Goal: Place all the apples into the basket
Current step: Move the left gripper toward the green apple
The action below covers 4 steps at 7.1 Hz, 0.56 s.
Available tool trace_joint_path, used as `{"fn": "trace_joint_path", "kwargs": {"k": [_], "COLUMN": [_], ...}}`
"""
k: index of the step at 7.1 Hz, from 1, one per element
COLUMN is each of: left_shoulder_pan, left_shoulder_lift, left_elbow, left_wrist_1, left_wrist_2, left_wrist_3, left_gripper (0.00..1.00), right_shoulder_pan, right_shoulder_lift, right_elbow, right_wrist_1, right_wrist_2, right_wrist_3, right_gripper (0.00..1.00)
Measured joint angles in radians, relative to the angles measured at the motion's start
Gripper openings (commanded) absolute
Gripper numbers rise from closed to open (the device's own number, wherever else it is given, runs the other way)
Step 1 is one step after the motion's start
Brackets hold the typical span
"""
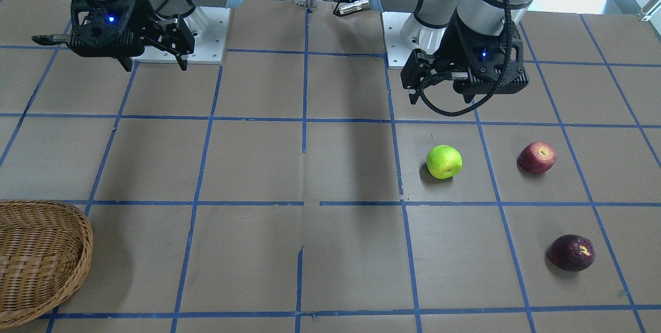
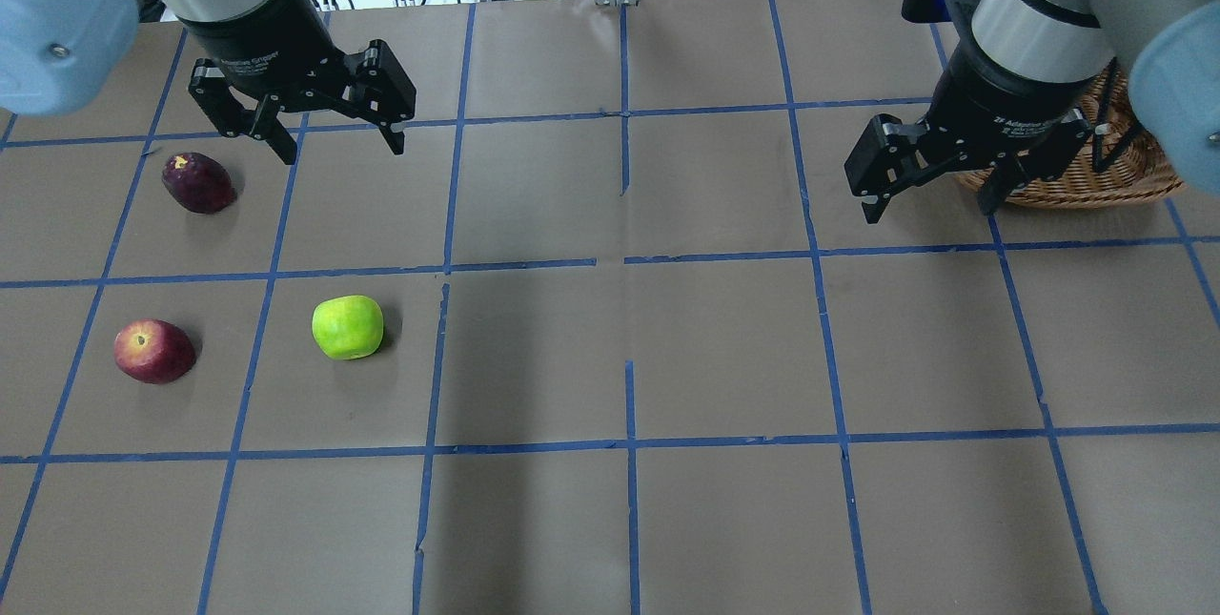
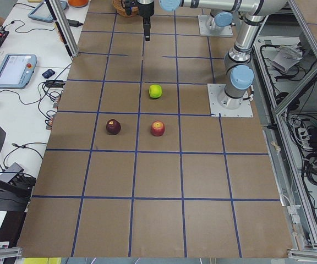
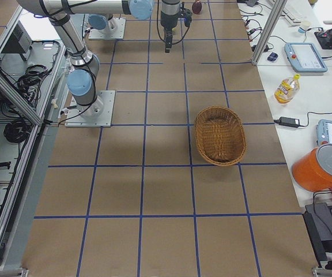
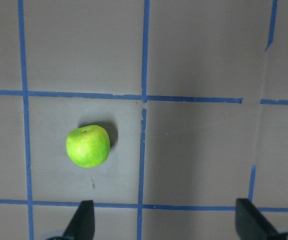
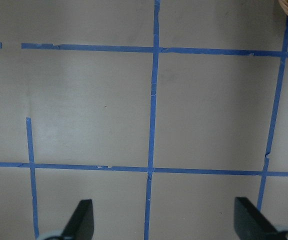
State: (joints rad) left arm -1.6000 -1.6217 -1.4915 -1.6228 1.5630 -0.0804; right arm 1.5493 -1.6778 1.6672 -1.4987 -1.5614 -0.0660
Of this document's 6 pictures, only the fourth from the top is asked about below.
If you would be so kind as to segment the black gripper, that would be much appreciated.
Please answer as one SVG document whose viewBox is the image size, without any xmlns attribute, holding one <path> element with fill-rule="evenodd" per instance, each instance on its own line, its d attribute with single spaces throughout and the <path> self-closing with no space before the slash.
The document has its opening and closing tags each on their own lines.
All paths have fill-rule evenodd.
<svg viewBox="0 0 332 277">
<path fill-rule="evenodd" d="M 169 53 L 173 41 L 173 31 L 172 28 L 164 27 L 164 41 L 165 41 L 165 52 Z"/>
</svg>

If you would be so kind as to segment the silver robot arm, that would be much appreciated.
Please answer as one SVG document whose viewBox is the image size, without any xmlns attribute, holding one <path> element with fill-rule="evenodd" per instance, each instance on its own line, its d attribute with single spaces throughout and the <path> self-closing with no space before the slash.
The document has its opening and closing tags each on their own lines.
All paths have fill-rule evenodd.
<svg viewBox="0 0 332 277">
<path fill-rule="evenodd" d="M 87 118 L 99 115 L 103 108 L 96 92 L 99 60 L 88 50 L 70 16 L 123 13 L 146 20 L 152 15 L 153 1 L 18 1 L 18 4 L 36 16 L 49 19 L 64 43 L 73 66 L 67 78 L 67 86 L 76 101 L 79 115 Z"/>
<path fill-rule="evenodd" d="M 169 53 L 172 48 L 172 29 L 177 26 L 180 17 L 180 1 L 162 0 L 161 4 L 161 26 L 163 27 L 163 41 L 165 53 Z"/>
</svg>

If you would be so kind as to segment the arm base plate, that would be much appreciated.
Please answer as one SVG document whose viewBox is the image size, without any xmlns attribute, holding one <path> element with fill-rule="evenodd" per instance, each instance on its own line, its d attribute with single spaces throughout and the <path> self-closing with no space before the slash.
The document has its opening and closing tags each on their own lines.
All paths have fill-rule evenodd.
<svg viewBox="0 0 332 277">
<path fill-rule="evenodd" d="M 125 18 L 112 18 L 91 14 L 88 23 L 92 28 L 89 40 L 122 40 L 125 34 Z"/>
<path fill-rule="evenodd" d="M 65 126 L 68 128 L 110 128 L 115 95 L 115 91 L 99 91 L 96 101 L 90 107 L 77 105 L 72 96 L 70 104 L 76 108 L 68 111 L 69 119 L 64 122 Z"/>
</svg>

